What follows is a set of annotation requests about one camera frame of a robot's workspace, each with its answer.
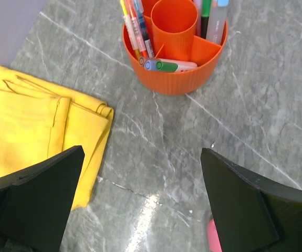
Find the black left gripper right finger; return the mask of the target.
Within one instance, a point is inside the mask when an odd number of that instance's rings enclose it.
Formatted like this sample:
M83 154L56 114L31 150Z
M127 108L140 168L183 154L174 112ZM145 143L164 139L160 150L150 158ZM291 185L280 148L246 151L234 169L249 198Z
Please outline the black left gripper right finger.
M221 251L302 251L302 190L203 148L204 183Z

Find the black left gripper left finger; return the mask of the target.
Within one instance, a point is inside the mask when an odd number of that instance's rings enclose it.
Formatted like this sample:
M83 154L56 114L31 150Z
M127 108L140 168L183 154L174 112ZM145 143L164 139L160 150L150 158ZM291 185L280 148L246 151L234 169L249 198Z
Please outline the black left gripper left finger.
M7 239L36 251L58 251L85 153L73 146L0 177L0 250Z

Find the white marker green cap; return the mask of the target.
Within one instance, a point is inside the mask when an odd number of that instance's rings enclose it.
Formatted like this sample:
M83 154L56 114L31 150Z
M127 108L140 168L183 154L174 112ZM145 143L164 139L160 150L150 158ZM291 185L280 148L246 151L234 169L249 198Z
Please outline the white marker green cap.
M189 65L184 63L175 63L162 60L157 61L155 66L158 71L162 72L186 72L197 68L197 65Z

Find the white marker blue cap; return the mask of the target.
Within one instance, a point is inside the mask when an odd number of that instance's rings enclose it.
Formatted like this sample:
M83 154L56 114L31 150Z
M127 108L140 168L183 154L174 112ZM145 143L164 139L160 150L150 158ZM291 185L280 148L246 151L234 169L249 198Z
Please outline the white marker blue cap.
M145 61L143 67L145 70L149 71L158 71L158 64L160 63L159 60L155 59L148 59Z

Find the orange pen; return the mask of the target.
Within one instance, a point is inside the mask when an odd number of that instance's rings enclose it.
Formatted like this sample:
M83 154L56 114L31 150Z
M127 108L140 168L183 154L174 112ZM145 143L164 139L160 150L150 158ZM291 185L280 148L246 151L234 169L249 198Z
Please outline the orange pen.
M147 57L148 56L147 49L146 49L146 46L144 43L144 39L142 36L142 29L141 29L140 23L139 23L139 17L142 14L141 1L127 0L126 3L128 6L128 11L129 11L131 20L132 20L133 31L134 31L134 34L137 39L140 55L143 57Z

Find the clear tube blue cap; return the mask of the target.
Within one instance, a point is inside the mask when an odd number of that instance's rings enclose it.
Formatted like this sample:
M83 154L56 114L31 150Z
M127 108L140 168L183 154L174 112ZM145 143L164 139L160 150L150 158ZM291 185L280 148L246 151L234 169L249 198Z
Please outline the clear tube blue cap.
M206 40L221 44L229 2L229 0L211 2Z

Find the black green highlighter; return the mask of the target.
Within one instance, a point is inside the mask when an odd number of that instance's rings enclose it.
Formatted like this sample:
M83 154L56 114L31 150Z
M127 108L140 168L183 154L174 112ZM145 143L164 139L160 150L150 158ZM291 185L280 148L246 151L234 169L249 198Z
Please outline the black green highlighter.
M206 38L207 27L209 23L211 0L202 0L202 10L201 10L201 37Z

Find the white marker brown cap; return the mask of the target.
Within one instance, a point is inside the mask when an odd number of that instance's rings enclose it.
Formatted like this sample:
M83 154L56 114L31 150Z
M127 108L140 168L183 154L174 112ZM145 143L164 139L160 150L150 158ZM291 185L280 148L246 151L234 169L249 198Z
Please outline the white marker brown cap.
M150 58L148 57L140 57L138 62L140 66L144 66L144 64L149 60Z

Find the yellow pencil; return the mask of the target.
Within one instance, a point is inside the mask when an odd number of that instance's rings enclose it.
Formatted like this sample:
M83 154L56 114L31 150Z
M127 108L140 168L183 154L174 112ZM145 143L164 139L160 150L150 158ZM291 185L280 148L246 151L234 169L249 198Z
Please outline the yellow pencil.
M127 32L128 32L128 36L129 36L129 39L130 39L132 49L135 52L136 58L139 59L139 57L140 57L139 47L138 47L137 38L136 38L135 33L134 33L133 23L132 23L132 19L130 17L130 13L129 13L127 7L126 7L125 1L120 0L119 2L120 2L120 5L121 5L121 8L122 8L123 19L124 19L125 27L126 27Z

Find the dark blue pen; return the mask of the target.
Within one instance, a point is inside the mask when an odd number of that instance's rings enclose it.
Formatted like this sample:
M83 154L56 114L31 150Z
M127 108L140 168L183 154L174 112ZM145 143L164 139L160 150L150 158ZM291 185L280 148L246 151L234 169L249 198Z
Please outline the dark blue pen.
M145 43L145 47L146 47L146 50L147 50L148 57L153 58L154 57L154 52L153 52L153 47L152 47L152 44L151 44L151 40L149 38L146 22L145 22L144 15L143 15L144 8L143 8L143 5L142 5L142 0L134 0L133 4L134 4L135 12L137 14L139 26L140 26L140 29L141 29L142 38L143 38L143 41Z

